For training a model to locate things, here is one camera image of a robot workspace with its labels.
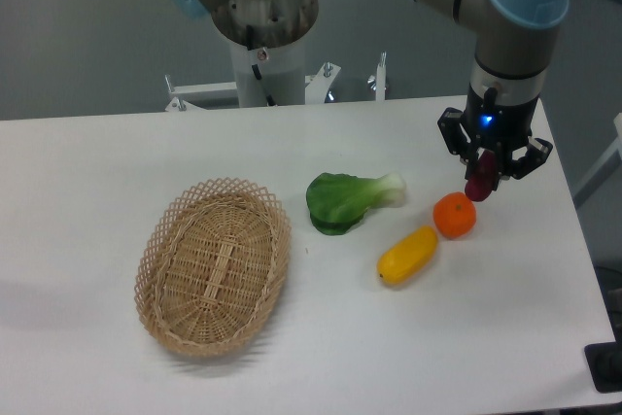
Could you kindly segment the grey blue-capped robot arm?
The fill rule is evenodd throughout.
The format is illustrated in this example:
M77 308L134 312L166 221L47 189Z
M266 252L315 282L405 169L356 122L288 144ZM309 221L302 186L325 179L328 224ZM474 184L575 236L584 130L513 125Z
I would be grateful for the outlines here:
M328 83L307 84L304 42L318 0L173 0L189 17L209 16L227 40L243 107L322 102ZM466 166L474 200L507 179L522 179L550 156L531 122L569 0L414 0L476 34L466 106L447 109L438 127Z

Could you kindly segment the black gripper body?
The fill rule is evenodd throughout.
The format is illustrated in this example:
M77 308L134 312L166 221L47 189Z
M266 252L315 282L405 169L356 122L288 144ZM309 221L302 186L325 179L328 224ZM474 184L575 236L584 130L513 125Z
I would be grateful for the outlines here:
M525 147L542 90L542 73L502 78L474 64L464 112L466 135L481 148L505 151Z

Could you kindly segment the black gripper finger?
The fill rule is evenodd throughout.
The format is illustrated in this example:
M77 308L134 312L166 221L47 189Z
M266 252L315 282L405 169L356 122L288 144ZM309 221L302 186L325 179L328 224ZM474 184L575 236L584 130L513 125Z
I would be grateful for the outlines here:
M525 152L518 158L513 157L513 150L498 143L495 146L496 181L495 189L501 181L521 180L542 166L553 152L553 144L541 138L529 136L526 144L520 147Z
M448 107L441 114L437 126L448 152L457 156L465 165L465 179L469 180L476 171L480 146L476 140L468 139L462 127L463 112Z

